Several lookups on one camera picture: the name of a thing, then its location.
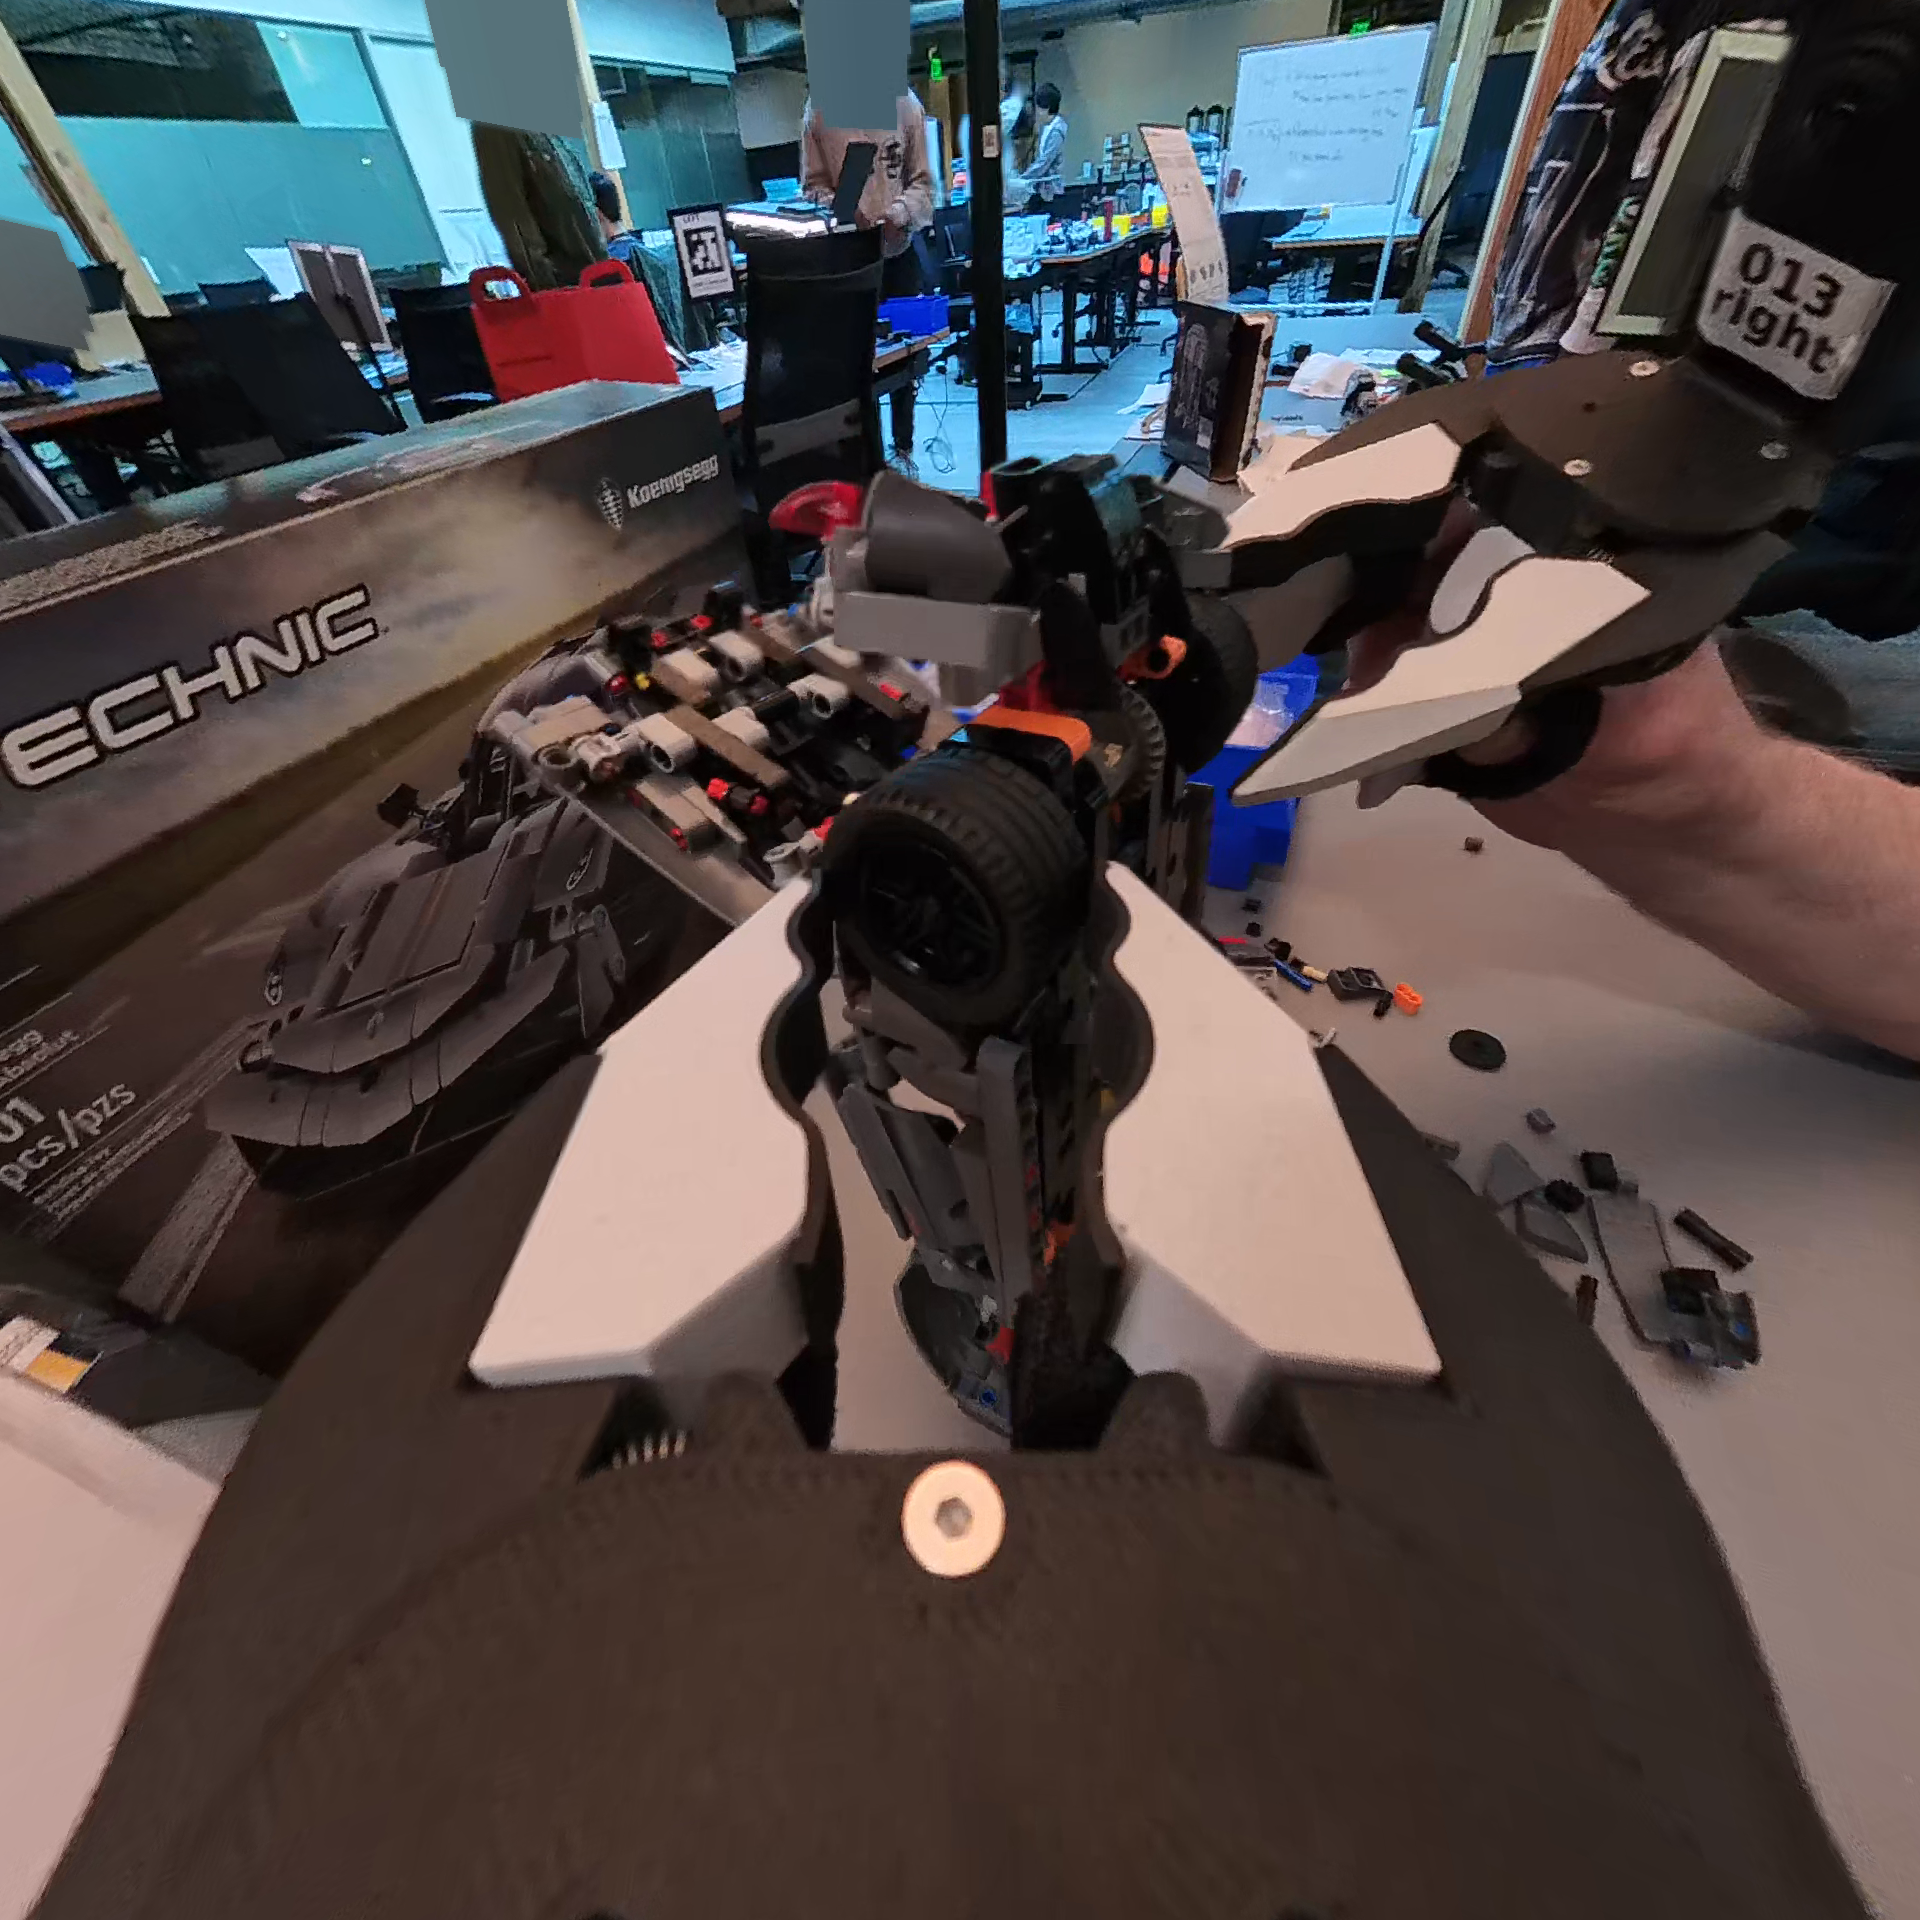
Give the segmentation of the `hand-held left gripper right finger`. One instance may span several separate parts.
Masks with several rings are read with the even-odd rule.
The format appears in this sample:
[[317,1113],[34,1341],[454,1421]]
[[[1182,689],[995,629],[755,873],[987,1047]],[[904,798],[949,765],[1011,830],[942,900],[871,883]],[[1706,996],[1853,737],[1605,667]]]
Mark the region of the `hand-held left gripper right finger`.
[[1118,863],[1114,970],[1142,1005],[1142,1083],[1104,1146],[1115,1354],[1184,1377],[1219,1445],[1285,1379],[1423,1386],[1442,1362],[1307,1033]]

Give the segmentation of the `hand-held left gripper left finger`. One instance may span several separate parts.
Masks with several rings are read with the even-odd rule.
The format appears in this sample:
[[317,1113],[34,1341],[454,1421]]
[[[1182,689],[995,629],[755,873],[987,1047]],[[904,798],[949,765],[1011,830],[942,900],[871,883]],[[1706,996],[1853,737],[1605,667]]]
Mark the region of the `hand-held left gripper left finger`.
[[470,1348],[484,1388],[638,1382],[692,1427],[772,1380],[829,1445],[845,1244],[823,1130],[823,889],[790,881],[592,1055]]

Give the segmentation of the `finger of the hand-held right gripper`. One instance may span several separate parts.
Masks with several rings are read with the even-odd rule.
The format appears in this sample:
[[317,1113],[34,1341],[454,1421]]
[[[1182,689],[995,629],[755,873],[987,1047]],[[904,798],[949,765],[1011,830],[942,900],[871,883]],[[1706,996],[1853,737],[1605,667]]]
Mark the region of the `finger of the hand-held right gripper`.
[[1414,643],[1299,723],[1231,788],[1251,809],[1416,765],[1500,732],[1532,676],[1648,602],[1610,561],[1547,557],[1500,526],[1453,540]]
[[1252,667],[1390,667],[1450,637],[1432,606],[1470,540],[1470,443],[1444,423],[1275,443],[1215,540],[1215,644]]

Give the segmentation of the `grey lego car chassis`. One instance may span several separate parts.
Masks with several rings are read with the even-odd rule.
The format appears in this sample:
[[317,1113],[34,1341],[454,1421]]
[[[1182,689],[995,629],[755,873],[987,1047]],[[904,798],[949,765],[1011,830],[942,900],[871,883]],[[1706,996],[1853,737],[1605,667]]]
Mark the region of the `grey lego car chassis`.
[[1180,570],[1222,523],[1110,455],[1000,465],[978,501],[886,470],[778,518],[827,514],[804,634],[925,665],[963,715],[826,831],[850,1023],[831,1103],[910,1244],[895,1307],[950,1402],[1016,1449],[1087,1446],[1132,1379],[1119,1259],[1092,1244],[1119,1058],[1096,885],[1118,861],[1198,909],[1211,795],[1186,779],[1259,670]]

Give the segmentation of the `person's right forearm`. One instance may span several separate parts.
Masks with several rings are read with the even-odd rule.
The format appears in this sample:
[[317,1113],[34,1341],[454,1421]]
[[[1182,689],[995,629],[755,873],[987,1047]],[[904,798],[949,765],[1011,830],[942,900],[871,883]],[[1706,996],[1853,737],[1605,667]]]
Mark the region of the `person's right forearm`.
[[1909,1065],[1917,1058],[1917,791],[1847,751],[1808,747],[1808,935],[1791,1003]]

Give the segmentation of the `scattered loose lego pieces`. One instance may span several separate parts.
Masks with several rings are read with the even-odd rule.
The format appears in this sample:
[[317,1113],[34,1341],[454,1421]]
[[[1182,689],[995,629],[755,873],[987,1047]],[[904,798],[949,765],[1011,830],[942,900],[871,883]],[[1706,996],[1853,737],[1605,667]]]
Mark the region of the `scattered loose lego pieces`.
[[[1324,967],[1278,932],[1271,898],[1240,891],[1211,939],[1252,983],[1343,1005],[1356,1020],[1407,1023],[1392,1003],[1398,981],[1375,967]],[[1428,1149],[1500,1219],[1511,1236],[1570,1277],[1570,1303],[1594,1326],[1610,1294],[1631,1341],[1692,1373],[1743,1373],[1760,1364],[1760,1309],[1739,1284],[1746,1255],[1688,1207],[1661,1211],[1616,1155],[1575,1148],[1547,1108],[1480,1148],[1423,1134]]]

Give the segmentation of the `colourful lego leaflet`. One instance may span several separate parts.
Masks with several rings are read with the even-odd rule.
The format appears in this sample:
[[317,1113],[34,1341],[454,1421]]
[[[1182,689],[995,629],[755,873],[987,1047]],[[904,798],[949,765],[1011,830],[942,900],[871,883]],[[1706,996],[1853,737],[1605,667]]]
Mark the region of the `colourful lego leaflet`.
[[50,1305],[8,1305],[2,1309],[2,1373],[71,1395],[100,1362],[116,1332],[99,1315],[54,1316]]

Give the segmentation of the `dark lego set box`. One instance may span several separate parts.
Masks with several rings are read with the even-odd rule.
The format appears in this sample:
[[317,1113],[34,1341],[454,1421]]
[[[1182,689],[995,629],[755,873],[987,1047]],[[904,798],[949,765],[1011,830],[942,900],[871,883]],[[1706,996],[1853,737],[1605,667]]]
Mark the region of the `dark lego set box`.
[[5,546],[5,1281],[284,1377],[728,938],[492,733],[747,580],[728,452],[586,385]]

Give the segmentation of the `person's right hand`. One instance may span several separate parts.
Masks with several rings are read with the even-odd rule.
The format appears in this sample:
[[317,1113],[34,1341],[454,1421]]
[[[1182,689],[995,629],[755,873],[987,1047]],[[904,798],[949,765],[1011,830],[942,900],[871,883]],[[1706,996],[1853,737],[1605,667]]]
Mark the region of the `person's right hand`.
[[1788,889],[1763,804],[1788,739],[1746,708],[1720,649],[1605,689],[1573,769],[1476,813],[1594,876],[1648,921],[1782,999]]

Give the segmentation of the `dark upright box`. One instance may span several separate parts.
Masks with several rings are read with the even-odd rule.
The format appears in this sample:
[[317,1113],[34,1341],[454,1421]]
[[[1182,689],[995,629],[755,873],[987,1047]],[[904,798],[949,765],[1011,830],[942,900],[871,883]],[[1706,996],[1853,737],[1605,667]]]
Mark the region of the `dark upright box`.
[[1252,457],[1278,319],[1271,311],[1180,302],[1162,460],[1229,484]]

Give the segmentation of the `blue storage bin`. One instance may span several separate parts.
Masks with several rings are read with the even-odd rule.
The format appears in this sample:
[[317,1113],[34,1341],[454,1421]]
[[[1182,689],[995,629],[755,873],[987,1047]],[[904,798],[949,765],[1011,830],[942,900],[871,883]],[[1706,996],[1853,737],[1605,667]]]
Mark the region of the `blue storage bin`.
[[1255,697],[1222,747],[1189,779],[1211,793],[1207,883],[1240,894],[1259,870],[1285,868],[1299,817],[1296,799],[1240,807],[1231,791],[1296,724],[1318,695],[1318,662],[1299,657],[1262,673]]

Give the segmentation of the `white sign board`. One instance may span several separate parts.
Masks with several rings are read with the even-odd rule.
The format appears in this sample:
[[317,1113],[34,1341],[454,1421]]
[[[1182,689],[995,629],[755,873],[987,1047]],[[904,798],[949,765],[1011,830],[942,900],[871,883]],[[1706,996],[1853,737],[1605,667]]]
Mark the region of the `white sign board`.
[[1189,303],[1226,307],[1229,262],[1215,213],[1215,191],[1207,181],[1194,135],[1186,129],[1140,124],[1142,151],[1152,162],[1167,220],[1184,262]]

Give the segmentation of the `whiteboard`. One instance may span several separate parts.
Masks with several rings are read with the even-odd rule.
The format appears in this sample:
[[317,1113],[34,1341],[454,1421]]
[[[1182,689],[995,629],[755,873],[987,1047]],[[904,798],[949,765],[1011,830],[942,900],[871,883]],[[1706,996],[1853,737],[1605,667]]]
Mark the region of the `whiteboard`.
[[1432,25],[1239,51],[1219,210],[1397,202],[1431,47]]

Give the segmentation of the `black vertical pole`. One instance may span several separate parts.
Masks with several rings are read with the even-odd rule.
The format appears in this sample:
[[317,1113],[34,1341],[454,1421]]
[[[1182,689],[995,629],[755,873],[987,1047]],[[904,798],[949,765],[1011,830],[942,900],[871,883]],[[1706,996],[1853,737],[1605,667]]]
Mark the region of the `black vertical pole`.
[[1006,289],[1003,289],[1003,129],[1000,7],[964,3],[971,294],[975,367],[975,447],[980,475],[1006,461]]

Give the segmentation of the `red tote bag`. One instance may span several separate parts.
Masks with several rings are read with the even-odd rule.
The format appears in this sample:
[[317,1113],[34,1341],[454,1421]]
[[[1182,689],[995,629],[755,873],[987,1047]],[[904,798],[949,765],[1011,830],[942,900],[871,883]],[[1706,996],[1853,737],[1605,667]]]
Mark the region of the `red tote bag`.
[[654,302],[622,260],[597,260],[576,285],[549,293],[484,267],[469,275],[469,293],[501,403],[586,382],[680,385]]

